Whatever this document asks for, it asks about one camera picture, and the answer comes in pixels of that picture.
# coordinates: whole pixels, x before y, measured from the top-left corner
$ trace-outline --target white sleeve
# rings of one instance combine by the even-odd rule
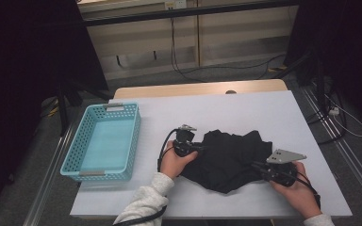
[[[304,221],[304,226],[334,226],[331,217],[325,214],[317,215]]]
[[[173,180],[163,173],[156,172],[149,186],[141,186],[133,200],[124,211],[117,216],[114,223],[153,215],[169,202],[165,197],[174,186]],[[139,225],[161,225],[161,217]]]

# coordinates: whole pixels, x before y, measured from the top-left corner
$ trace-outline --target black cloth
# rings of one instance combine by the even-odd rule
[[[187,164],[181,175],[206,189],[224,194],[262,180],[251,163],[264,163],[272,154],[272,143],[262,141],[257,131],[245,136],[210,131],[202,143],[207,150]]]

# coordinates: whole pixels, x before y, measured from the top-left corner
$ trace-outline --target blue plastic basket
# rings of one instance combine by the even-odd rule
[[[76,181],[130,180],[139,131],[137,103],[88,106],[60,174]]]

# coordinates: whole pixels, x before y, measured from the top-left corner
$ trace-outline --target white table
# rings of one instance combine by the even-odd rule
[[[116,99],[140,105],[140,137],[134,173],[129,182],[84,182],[71,215],[81,218],[115,218],[130,202],[139,186],[148,185],[164,138],[175,127],[198,128],[194,141],[205,133],[245,135],[259,131],[273,149],[307,155],[304,160],[312,185],[321,194],[322,211],[332,217],[352,212],[290,91],[232,95],[200,95]],[[206,190],[180,177],[168,195],[165,218],[293,218],[298,213],[266,182],[255,182],[229,194]]]

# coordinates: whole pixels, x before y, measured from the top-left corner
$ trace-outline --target human hand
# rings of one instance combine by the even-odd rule
[[[298,173],[298,178],[308,182],[304,164],[301,162],[294,162],[293,164],[295,164],[296,170],[302,174]],[[317,206],[313,192],[304,184],[298,181],[290,187],[281,186],[273,181],[270,181],[270,184],[276,191],[285,196],[290,205],[299,211],[305,219],[322,214],[320,208]]]
[[[160,172],[166,174],[172,179],[175,179],[175,177],[177,177],[182,172],[184,167],[198,156],[197,152],[190,153],[185,157],[178,156],[174,151],[172,140],[167,142],[167,147],[165,150],[168,151],[164,153],[160,165]]]

